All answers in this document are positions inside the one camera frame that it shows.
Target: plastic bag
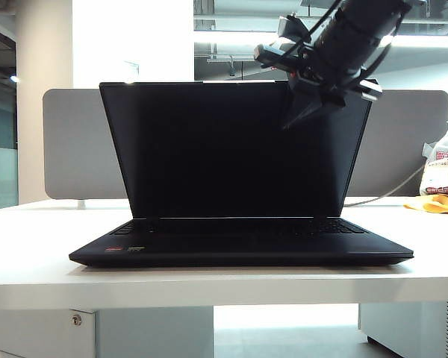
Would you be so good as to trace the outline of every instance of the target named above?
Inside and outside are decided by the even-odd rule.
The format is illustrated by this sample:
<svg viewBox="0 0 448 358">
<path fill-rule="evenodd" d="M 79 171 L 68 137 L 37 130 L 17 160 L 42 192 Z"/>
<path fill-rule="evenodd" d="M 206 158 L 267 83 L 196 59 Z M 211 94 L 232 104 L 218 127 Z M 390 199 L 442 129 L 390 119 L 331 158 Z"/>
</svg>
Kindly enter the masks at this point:
<svg viewBox="0 0 448 358">
<path fill-rule="evenodd" d="M 429 148 L 426 144 L 423 147 L 423 155 L 428 151 Z M 421 179 L 420 195 L 431 194 L 448 195 L 448 131 L 443 138 L 435 143 L 429 153 Z"/>
</svg>

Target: white cable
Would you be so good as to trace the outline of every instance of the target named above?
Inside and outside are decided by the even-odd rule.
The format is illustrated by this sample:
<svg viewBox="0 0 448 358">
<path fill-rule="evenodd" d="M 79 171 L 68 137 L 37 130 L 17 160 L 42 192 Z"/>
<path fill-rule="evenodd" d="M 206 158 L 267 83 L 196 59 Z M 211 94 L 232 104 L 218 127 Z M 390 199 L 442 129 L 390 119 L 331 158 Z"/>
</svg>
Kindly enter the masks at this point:
<svg viewBox="0 0 448 358">
<path fill-rule="evenodd" d="M 418 168 L 415 172 L 413 172 L 408 178 L 405 179 L 405 181 L 403 181 L 403 183 L 401 183 L 399 186 L 397 186 L 396 188 L 392 189 L 391 191 L 385 193 L 382 196 L 379 196 L 378 198 L 374 198 L 374 199 L 370 199 L 370 200 L 366 200 L 366 201 L 359 201 L 358 203 L 351 203 L 351 204 L 344 204 L 344 207 L 355 207 L 357 205 L 362 205 L 362 204 L 366 204 L 366 203 L 371 203 L 372 201 L 376 201 L 379 200 L 381 198 L 386 198 L 389 195 L 392 195 L 395 191 L 397 191 L 398 189 L 400 189 L 402 186 L 404 186 L 405 184 L 407 184 L 407 182 L 409 182 L 415 175 L 417 175 L 419 172 L 421 172 L 423 170 L 423 168 L 425 168 L 425 164 L 423 164 L 420 168 Z"/>
</svg>

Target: cable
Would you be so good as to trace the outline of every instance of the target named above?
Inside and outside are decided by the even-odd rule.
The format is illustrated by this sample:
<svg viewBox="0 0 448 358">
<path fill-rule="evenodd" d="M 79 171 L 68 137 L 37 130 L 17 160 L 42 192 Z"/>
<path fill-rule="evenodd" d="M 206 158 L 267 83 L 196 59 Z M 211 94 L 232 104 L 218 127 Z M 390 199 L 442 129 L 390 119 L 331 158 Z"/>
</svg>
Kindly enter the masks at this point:
<svg viewBox="0 0 448 358">
<path fill-rule="evenodd" d="M 310 37 L 322 24 L 324 21 L 327 20 L 327 18 L 332 14 L 332 11 L 335 10 L 335 8 L 341 3 L 342 0 L 335 0 L 332 6 L 326 11 L 326 13 L 323 14 L 323 16 L 317 21 L 317 23 L 312 26 L 312 28 L 308 31 L 305 38 Z M 294 43 L 286 52 L 281 54 L 279 58 L 265 66 L 262 66 L 263 69 L 266 69 L 268 67 L 274 66 L 277 62 L 281 61 L 282 59 L 286 58 L 291 52 L 293 52 L 296 48 L 303 45 L 305 42 L 305 38 L 300 39 L 296 43 Z"/>
<path fill-rule="evenodd" d="M 421 172 L 423 169 L 425 168 L 425 164 L 423 164 L 420 168 L 418 168 L 415 172 L 413 172 L 408 178 L 405 179 L 405 181 L 403 181 L 403 183 L 401 183 L 399 186 L 397 186 L 396 188 L 392 189 L 389 192 L 386 192 L 384 195 L 379 196 L 378 198 L 374 198 L 374 199 L 370 199 L 370 200 L 366 200 L 366 201 L 359 201 L 358 203 L 351 203 L 351 204 L 344 204 L 344 207 L 355 207 L 357 205 L 362 205 L 362 204 L 366 204 L 366 203 L 371 203 L 372 201 L 376 201 L 382 198 L 386 198 L 389 195 L 392 195 L 395 191 L 397 191 L 398 189 L 400 189 L 402 186 L 404 186 L 405 184 L 407 184 L 407 182 L 409 182 L 411 179 L 413 179 L 413 177 L 415 175 L 417 175 L 419 172 Z"/>
</svg>

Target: screw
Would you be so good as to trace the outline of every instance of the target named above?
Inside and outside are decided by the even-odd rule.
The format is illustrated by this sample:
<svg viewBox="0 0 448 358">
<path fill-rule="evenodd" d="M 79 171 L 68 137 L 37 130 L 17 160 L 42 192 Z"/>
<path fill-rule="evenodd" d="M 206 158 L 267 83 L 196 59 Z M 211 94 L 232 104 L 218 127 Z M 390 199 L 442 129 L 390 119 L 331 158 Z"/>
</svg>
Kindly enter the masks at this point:
<svg viewBox="0 0 448 358">
<path fill-rule="evenodd" d="M 81 326 L 81 322 L 82 322 L 82 320 L 81 320 L 81 316 L 80 315 L 73 315 L 73 317 L 72 317 L 73 325 Z"/>
</svg>

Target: ceiling light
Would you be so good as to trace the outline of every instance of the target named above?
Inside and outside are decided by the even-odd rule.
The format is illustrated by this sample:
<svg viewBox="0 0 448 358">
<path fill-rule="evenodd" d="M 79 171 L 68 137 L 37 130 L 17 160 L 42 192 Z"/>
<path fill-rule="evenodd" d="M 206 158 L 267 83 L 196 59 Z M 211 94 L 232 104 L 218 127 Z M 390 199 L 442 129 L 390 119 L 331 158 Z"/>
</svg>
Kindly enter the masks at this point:
<svg viewBox="0 0 448 358">
<path fill-rule="evenodd" d="M 448 36 L 392 36 L 383 37 L 380 46 L 391 42 L 395 47 L 448 48 Z"/>
<path fill-rule="evenodd" d="M 275 32 L 260 31 L 194 31 L 195 43 L 219 43 L 227 45 L 253 45 L 273 43 L 278 36 Z"/>
</svg>

